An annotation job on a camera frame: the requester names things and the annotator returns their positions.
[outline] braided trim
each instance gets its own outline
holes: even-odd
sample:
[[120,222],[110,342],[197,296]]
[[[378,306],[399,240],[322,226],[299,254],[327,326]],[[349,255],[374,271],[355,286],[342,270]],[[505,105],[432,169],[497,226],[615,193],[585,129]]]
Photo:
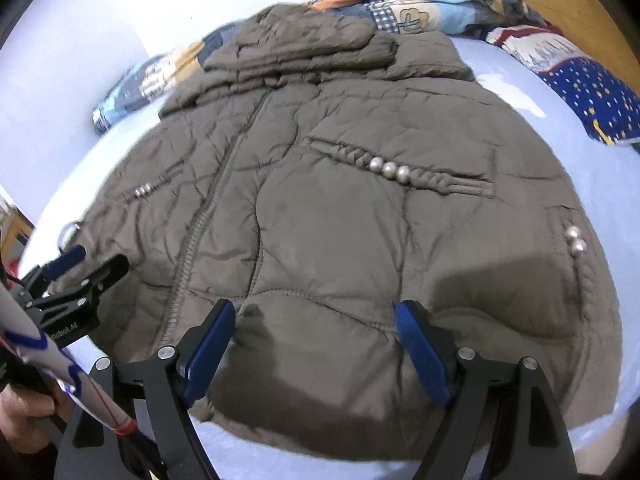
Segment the braided trim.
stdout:
[[[314,146],[314,149],[323,155],[328,155],[338,162],[351,164],[362,170],[369,171],[368,165],[377,155],[367,152],[363,148],[357,148],[349,144],[329,144],[322,139],[322,144]],[[392,160],[398,166],[406,166],[401,162]],[[408,186],[415,189],[429,189],[441,195],[450,193],[462,193],[469,195],[493,197],[494,183],[475,178],[461,178],[450,173],[426,170],[425,168],[411,168],[409,172]]]
[[[592,339],[595,334],[593,327],[591,326],[591,314],[596,303],[596,291],[595,274],[590,265],[591,258],[588,255],[586,242],[581,238],[569,235],[568,233],[568,229],[577,227],[574,219],[561,216],[561,226],[564,231],[562,234],[564,235],[565,243],[570,250],[572,259],[574,260],[574,273],[578,289],[578,304],[580,307],[580,317],[582,319],[582,326],[579,332],[580,349],[578,362],[575,365],[574,376],[567,390],[564,392],[564,399],[562,400],[562,411],[565,412],[574,402],[575,396],[582,386],[582,380],[584,379],[586,367],[590,360],[591,348],[593,346]],[[581,251],[574,251],[572,248],[572,243],[577,240],[584,244],[583,250]]]

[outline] decorative pearl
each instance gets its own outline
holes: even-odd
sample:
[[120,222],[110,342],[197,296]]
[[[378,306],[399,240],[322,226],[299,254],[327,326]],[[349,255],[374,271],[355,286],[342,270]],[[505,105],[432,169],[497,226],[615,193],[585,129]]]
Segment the decorative pearl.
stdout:
[[582,238],[576,238],[571,242],[571,254],[575,256],[578,253],[583,253],[587,250],[587,242]]
[[384,159],[381,156],[375,156],[371,159],[371,162],[369,163],[369,171],[373,171],[373,173],[380,173],[384,165],[385,165]]
[[387,162],[384,166],[382,166],[382,176],[385,178],[393,178],[396,176],[396,171],[398,167],[394,162]]
[[400,184],[406,184],[409,182],[409,173],[411,173],[411,168],[408,166],[400,166],[396,171],[396,180]]
[[568,240],[575,240],[576,238],[580,238],[580,229],[575,225],[570,225],[566,231],[564,232],[564,237]]

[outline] human hand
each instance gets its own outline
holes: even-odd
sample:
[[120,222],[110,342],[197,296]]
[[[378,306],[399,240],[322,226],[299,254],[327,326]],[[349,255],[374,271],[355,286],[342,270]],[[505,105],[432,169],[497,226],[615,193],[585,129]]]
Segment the human hand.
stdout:
[[73,402],[57,383],[50,383],[51,397],[7,386],[0,392],[0,431],[16,453],[37,453],[49,445],[49,439],[35,419],[57,413],[68,420]]

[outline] puffer jacket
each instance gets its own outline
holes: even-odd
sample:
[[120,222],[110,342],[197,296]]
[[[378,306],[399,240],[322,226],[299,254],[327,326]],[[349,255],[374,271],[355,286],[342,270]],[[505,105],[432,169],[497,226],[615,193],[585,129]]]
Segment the puffer jacket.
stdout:
[[198,418],[322,456],[418,459],[442,410],[394,322],[416,299],[459,346],[535,357],[570,428],[612,409],[621,329],[596,233],[549,147],[446,36],[275,6],[205,69],[76,235],[76,276],[131,263],[103,297],[100,348],[145,358],[229,298],[237,330]]

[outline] metal screw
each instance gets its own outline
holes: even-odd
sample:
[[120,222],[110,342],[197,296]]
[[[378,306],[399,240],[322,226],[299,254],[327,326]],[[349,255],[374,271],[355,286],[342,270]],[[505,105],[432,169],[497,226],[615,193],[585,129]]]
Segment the metal screw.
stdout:
[[95,362],[95,368],[97,370],[106,370],[111,365],[111,359],[108,357],[101,357]]
[[538,368],[538,361],[536,361],[533,357],[525,357],[522,360],[522,364],[524,364],[524,367],[528,368],[529,370],[535,370],[536,368]]
[[158,350],[158,357],[161,359],[169,359],[175,354],[175,348],[172,346],[163,346]]
[[465,361],[471,361],[474,357],[476,357],[476,351],[473,348],[467,348],[466,346],[463,346],[462,348],[458,348],[458,355]]

